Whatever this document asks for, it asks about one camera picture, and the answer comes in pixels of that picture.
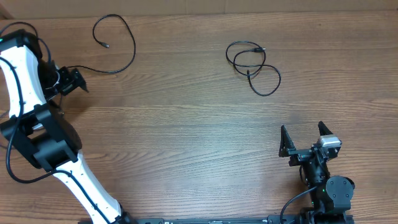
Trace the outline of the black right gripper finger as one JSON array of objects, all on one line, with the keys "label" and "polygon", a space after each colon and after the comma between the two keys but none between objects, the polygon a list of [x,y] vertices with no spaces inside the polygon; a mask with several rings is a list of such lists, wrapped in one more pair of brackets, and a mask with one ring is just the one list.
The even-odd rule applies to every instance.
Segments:
[{"label": "black right gripper finger", "polygon": [[318,123],[318,130],[321,136],[332,135],[333,133],[327,128],[323,121]]},{"label": "black right gripper finger", "polygon": [[295,146],[284,125],[281,126],[280,131],[279,157],[288,157],[292,151],[295,151]]}]

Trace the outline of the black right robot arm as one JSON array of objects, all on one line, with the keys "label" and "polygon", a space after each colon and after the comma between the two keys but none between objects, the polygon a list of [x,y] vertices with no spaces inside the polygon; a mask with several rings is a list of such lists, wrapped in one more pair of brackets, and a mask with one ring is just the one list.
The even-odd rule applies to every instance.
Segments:
[{"label": "black right robot arm", "polygon": [[[332,176],[327,162],[338,157],[342,141],[324,124],[318,123],[320,137],[308,149],[297,149],[285,126],[281,126],[279,157],[288,157],[289,166],[298,166],[300,180],[308,189],[291,198],[282,207],[279,223],[353,223],[346,211],[351,209],[355,184],[344,176]],[[297,199],[308,194],[311,207],[304,207],[298,215],[287,216],[285,210]]]}]

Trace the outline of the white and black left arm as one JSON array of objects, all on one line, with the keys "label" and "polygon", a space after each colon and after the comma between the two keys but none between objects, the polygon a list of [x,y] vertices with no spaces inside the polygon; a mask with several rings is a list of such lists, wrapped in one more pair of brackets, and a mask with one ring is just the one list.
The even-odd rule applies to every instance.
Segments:
[{"label": "white and black left arm", "polygon": [[43,60],[36,34],[24,29],[1,37],[1,68],[9,93],[9,120],[1,134],[36,169],[63,182],[91,217],[90,223],[134,223],[122,205],[110,196],[83,157],[81,139],[63,117],[57,95],[76,88],[86,90],[77,69],[59,68]]}]

